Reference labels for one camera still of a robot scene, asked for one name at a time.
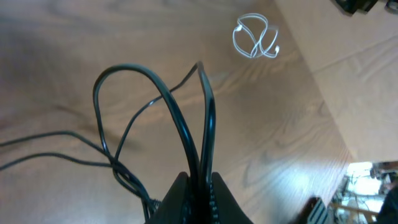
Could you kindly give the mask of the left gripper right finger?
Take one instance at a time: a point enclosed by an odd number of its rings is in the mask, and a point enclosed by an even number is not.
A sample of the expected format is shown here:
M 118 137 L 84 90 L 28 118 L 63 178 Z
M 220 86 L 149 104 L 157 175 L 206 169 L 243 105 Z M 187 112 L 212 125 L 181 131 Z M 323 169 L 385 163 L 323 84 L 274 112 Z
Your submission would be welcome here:
M 210 223 L 253 224 L 242 211 L 221 175 L 212 173 L 210 184 Z

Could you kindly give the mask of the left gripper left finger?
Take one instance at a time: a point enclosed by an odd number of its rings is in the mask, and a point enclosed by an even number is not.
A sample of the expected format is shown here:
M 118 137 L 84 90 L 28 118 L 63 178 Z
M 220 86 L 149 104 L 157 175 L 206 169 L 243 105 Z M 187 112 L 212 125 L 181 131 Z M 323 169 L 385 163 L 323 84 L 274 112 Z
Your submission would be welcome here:
M 163 201 L 146 224 L 183 224 L 189 214 L 189 177 L 181 172 L 173 182 Z

